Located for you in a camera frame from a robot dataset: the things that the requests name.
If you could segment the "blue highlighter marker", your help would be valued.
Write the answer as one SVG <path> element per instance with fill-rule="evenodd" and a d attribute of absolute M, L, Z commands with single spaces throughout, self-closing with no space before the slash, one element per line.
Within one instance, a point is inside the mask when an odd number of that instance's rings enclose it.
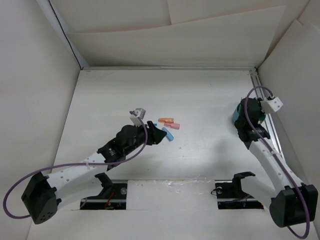
<path fill-rule="evenodd" d="M 167 128 L 163 127 L 161 130 L 166 132 L 166 138 L 169 142 L 172 142 L 174 140 L 174 136 L 170 133 L 170 131 Z"/>

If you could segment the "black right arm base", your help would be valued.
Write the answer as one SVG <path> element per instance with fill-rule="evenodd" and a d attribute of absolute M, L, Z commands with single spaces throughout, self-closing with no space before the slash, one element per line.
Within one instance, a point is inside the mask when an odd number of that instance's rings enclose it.
<path fill-rule="evenodd" d="M 210 192 L 216 196 L 219 210 L 263 210 L 262 203 L 242 190 L 241 180 L 256 175 L 250 171 L 236 173 L 232 180 L 215 180 Z"/>

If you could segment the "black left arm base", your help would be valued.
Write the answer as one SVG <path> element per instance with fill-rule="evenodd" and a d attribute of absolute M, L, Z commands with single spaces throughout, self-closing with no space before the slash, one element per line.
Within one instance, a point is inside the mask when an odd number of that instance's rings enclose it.
<path fill-rule="evenodd" d="M 98 195 L 83 198 L 80 210 L 125 210 L 127 208 L 128 181 L 113 182 L 106 173 L 95 176 L 99 179 L 102 190 Z"/>

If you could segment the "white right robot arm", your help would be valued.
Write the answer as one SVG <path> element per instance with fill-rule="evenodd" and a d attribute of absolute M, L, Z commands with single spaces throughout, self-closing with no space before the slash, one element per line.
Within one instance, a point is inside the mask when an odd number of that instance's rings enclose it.
<path fill-rule="evenodd" d="M 237 197 L 251 195 L 266 206 L 280 228 L 312 222 L 319 195 L 314 185 L 305 184 L 289 168 L 275 149 L 269 132 L 262 126 L 266 114 L 275 113 L 282 106 L 277 97 L 268 100 L 248 97 L 240 101 L 232 116 L 239 139 L 259 161 L 273 186 L 247 171 L 233 176 L 231 191 Z"/>

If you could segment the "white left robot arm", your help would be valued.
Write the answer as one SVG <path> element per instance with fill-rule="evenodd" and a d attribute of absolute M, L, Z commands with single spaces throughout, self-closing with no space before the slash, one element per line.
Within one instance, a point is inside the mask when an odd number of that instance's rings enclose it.
<path fill-rule="evenodd" d="M 125 125 L 115 138 L 79 165 L 48 175 L 34 174 L 21 196 L 33 223 L 39 225 L 48 221 L 59 209 L 80 199 L 108 198 L 113 183 L 107 171 L 140 146 L 157 145 L 166 135 L 152 121 L 147 122 L 147 127 Z"/>

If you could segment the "teal round divided container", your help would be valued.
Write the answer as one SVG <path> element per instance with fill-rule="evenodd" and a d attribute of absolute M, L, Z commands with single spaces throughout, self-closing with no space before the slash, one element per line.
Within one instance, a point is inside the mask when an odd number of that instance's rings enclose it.
<path fill-rule="evenodd" d="M 231 122 L 233 125 L 235 125 L 236 121 L 238 120 L 239 116 L 240 116 L 240 111 L 241 111 L 241 103 L 239 103 L 237 105 L 237 107 L 235 108 L 232 117 L 231 117 Z"/>

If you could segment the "orange highlighter marker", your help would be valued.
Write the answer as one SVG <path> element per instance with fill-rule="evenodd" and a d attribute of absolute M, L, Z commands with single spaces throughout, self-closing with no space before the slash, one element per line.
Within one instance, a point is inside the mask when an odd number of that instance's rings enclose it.
<path fill-rule="evenodd" d="M 175 120 L 173 118 L 159 118 L 158 119 L 158 122 L 160 123 L 169 123 L 169 124 L 172 124 L 175 122 Z"/>

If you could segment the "pink highlighter marker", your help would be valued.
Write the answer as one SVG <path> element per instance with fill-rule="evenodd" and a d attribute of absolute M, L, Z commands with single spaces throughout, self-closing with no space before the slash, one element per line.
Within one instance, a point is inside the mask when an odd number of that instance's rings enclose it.
<path fill-rule="evenodd" d="M 179 123 L 170 123 L 170 122 L 165 122 L 164 126 L 166 128 L 170 128 L 170 129 L 174 129 L 174 130 L 179 130 L 181 127 Z"/>

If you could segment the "aluminium side rail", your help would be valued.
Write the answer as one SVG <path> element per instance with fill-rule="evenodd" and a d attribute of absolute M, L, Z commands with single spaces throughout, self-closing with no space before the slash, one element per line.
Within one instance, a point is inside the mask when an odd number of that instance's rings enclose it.
<path fill-rule="evenodd" d="M 256 88 L 253 92 L 255 93 L 257 98 L 262 98 L 264 101 L 268 101 L 270 97 L 273 97 L 273 99 L 275 98 L 271 93 L 270 90 L 267 90 L 265 87 L 262 87 L 262 83 L 259 79 L 259 75 L 257 72 L 256 68 L 252 68 L 249 70 L 249 75 L 252 81 L 252 85 L 253 87 L 258 87 Z M 266 128 L 266 130 L 269 132 L 270 134 L 270 141 L 272 142 L 273 146 L 274 146 L 274 151 L 277 151 L 278 154 L 281 156 L 281 158 L 285 161 L 285 156 L 283 153 L 283 149 L 275 128 L 275 124 L 273 121 L 273 117 L 271 115 L 271 113 L 268 113 L 265 117 L 265 120 L 263 121 L 262 125 Z"/>

